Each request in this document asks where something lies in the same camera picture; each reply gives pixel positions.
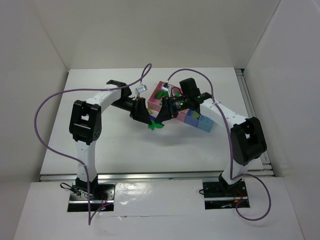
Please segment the green sloped lego piece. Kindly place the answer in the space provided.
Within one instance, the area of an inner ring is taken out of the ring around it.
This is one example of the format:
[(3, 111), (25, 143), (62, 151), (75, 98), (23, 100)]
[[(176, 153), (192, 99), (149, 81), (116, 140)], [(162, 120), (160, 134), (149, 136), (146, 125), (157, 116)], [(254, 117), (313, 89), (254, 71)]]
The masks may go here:
[(163, 97), (168, 97), (169, 96), (169, 93), (167, 91), (164, 91), (164, 90), (160, 90), (156, 95), (155, 95), (155, 98), (156, 99), (161, 99)]

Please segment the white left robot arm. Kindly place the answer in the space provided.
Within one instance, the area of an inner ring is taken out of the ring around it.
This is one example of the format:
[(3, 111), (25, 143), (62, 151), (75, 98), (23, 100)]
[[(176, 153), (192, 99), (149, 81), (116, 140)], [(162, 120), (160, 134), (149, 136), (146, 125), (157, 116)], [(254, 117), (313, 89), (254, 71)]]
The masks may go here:
[(105, 91), (95, 96), (73, 103), (69, 132), (75, 141), (77, 158), (81, 161), (75, 180), (78, 189), (95, 194), (98, 187), (96, 170), (96, 143), (102, 133), (102, 113), (109, 106), (129, 112), (129, 116), (147, 125), (152, 124), (143, 97), (131, 98), (132, 91), (124, 82), (109, 80)]

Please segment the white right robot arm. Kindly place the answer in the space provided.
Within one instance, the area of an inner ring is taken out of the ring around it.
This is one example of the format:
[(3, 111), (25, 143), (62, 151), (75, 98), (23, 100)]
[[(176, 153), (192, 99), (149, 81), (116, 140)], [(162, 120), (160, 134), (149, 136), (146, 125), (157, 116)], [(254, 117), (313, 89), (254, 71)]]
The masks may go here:
[(201, 93), (193, 78), (179, 82), (182, 96), (163, 97), (156, 123), (176, 118), (179, 112), (189, 109), (225, 127), (230, 147), (230, 164), (220, 174), (219, 182), (224, 190), (236, 186), (248, 171), (250, 162), (266, 152), (267, 144), (261, 122), (256, 117), (245, 117), (235, 113), (208, 92)]

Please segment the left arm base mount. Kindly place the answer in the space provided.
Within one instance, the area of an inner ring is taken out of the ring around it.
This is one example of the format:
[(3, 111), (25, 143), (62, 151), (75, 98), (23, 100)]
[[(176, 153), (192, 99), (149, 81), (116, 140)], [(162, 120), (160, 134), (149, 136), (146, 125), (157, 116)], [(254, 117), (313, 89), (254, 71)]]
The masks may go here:
[[(88, 194), (75, 184), (60, 183), (60, 187), (70, 191), (67, 211), (70, 213), (88, 211)], [(91, 211), (112, 212), (114, 210), (115, 184), (98, 184), (95, 193), (91, 193)]]

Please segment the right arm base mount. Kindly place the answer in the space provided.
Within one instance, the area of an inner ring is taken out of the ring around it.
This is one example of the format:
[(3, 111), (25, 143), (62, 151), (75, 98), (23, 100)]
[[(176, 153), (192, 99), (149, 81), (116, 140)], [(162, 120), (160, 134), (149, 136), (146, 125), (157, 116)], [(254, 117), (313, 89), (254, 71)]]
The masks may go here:
[(245, 182), (242, 180), (235, 188), (223, 192), (217, 181), (203, 182), (198, 191), (204, 197), (206, 210), (249, 208), (250, 202)]

